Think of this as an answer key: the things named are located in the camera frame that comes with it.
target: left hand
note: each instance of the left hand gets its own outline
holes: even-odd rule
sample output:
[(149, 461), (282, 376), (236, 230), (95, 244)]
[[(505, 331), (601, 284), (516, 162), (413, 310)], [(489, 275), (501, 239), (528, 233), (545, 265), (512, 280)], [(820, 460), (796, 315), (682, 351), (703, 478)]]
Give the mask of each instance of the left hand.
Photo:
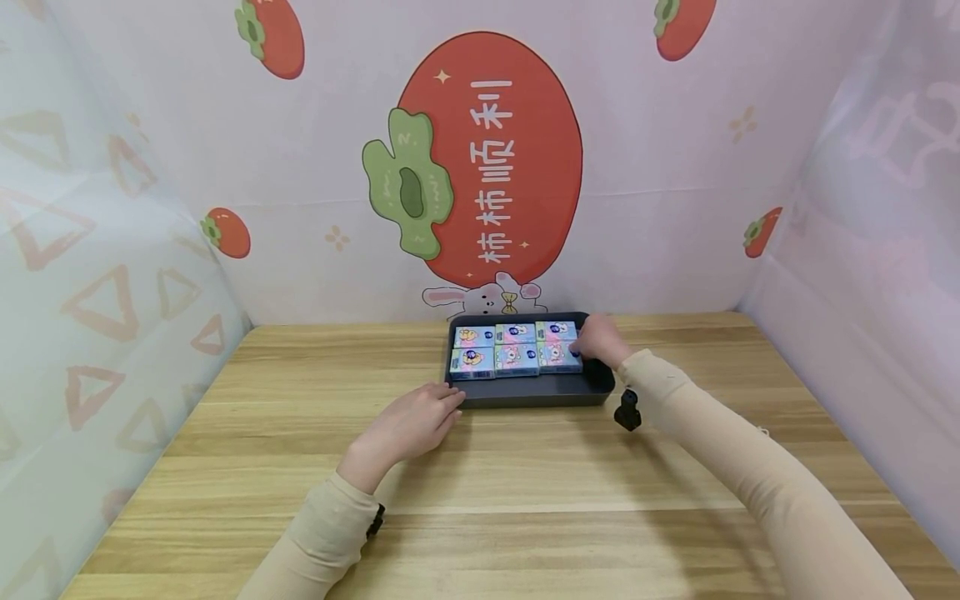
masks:
[(337, 472), (353, 487), (373, 493), (396, 463), (440, 445), (460, 419), (467, 395), (445, 383), (427, 383), (390, 403), (350, 445)]

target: black tray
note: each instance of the black tray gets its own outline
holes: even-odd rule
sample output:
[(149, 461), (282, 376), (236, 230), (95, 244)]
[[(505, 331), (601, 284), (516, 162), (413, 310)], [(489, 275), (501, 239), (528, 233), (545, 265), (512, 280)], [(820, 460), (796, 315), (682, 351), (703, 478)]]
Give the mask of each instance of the black tray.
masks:
[(498, 323), (534, 323), (536, 321), (572, 321), (577, 330), (584, 326), (587, 313), (520, 313), (516, 315), (464, 315), (450, 322), (446, 335), (444, 381), (467, 393), (461, 408), (542, 408), (551, 406), (597, 406), (603, 404), (616, 380), (610, 367), (598, 360), (585, 360), (581, 373), (550, 373), (537, 377), (504, 379), (450, 378), (450, 352), (457, 327), (496, 325)]

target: printed backdrop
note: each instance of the printed backdrop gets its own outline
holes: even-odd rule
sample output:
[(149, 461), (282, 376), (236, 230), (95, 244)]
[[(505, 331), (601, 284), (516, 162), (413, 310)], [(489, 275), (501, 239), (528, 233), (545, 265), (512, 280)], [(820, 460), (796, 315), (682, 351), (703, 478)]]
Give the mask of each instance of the printed backdrop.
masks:
[(958, 0), (0, 3), (0, 600), (59, 593), (244, 312), (748, 289), (957, 561), (958, 28)]
[(0, 599), (56, 598), (245, 331), (134, 113), (0, 2)]
[(876, 6), (743, 307), (960, 568), (960, 0)]
[(872, 0), (50, 0), (255, 324), (736, 305)]

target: right hand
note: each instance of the right hand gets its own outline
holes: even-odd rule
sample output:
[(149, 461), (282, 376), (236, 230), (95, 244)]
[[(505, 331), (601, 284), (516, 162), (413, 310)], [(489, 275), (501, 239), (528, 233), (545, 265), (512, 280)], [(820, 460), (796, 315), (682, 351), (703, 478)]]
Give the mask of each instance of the right hand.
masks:
[(390, 403), (360, 434), (337, 467), (353, 487), (373, 493), (396, 463), (440, 445), (462, 413), (467, 395), (445, 383), (427, 383)]
[(580, 352), (585, 358), (603, 361), (614, 371), (634, 353), (623, 340), (613, 319), (603, 314), (587, 317), (577, 341), (570, 345), (570, 349)]

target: person's left arm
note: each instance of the person's left arm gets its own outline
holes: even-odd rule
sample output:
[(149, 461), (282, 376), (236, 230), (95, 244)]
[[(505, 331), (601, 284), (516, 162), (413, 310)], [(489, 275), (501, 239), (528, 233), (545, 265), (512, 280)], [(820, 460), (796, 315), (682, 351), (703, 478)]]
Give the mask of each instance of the person's left arm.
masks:
[(373, 497), (398, 462), (437, 447), (460, 418), (464, 393), (426, 384), (397, 398), (306, 497), (238, 600), (321, 600), (354, 564), (380, 505)]

